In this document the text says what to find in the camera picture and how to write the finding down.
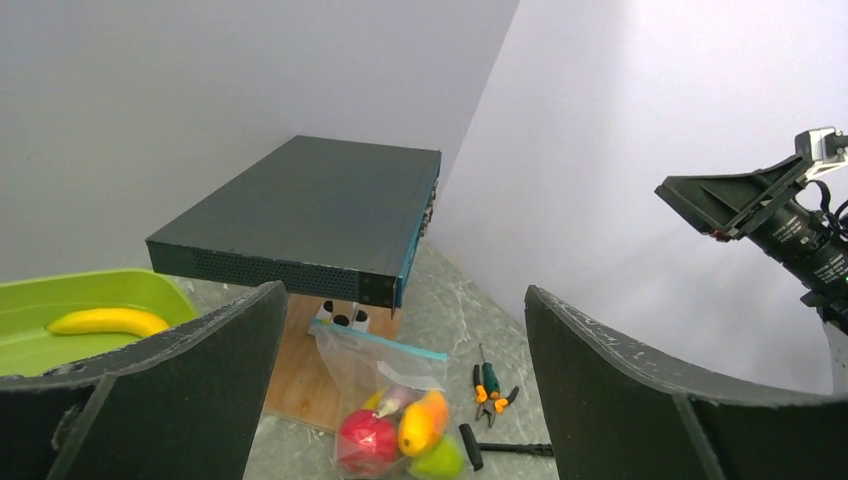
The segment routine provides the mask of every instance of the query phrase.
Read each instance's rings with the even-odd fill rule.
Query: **camera lens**
[[[828,296],[848,293],[848,245],[794,200],[749,238],[810,290]]]

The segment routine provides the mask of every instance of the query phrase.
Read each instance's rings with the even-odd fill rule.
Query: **white wall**
[[[0,281],[144,238],[295,134],[441,149],[517,0],[0,2]]]
[[[771,166],[796,133],[848,127],[846,5],[522,1],[434,242],[516,318],[536,284],[707,368],[829,391],[800,283],[747,240],[699,236],[653,190]],[[848,171],[827,180],[848,196]]]

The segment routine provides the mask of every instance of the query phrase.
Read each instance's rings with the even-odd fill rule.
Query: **screwdriver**
[[[495,369],[492,364],[486,361],[486,354],[483,353],[483,344],[480,344],[480,356],[483,357],[483,388],[489,394],[489,398],[496,400],[501,395],[501,384],[498,382],[498,377],[495,376]]]

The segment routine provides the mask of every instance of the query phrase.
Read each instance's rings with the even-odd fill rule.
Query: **green plastic tray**
[[[98,307],[147,310],[172,326],[198,316],[179,287],[150,270],[106,270],[0,284],[0,375],[38,375],[138,340],[123,333],[58,336],[45,329],[65,314]]]

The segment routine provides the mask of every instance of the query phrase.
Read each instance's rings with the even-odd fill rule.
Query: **gray floor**
[[[237,298],[243,287],[178,279],[204,313]],[[476,285],[426,242],[419,247],[404,298],[398,341],[450,355],[447,391],[457,423],[470,423],[482,442],[547,443],[549,436],[536,379],[520,326]],[[474,421],[476,404],[471,369],[480,362],[483,342],[487,360],[502,389],[521,387],[515,404],[497,417],[492,429]],[[256,430],[246,480],[331,479],[333,437],[277,417],[263,415]],[[557,478],[553,459],[484,453],[487,480]]]

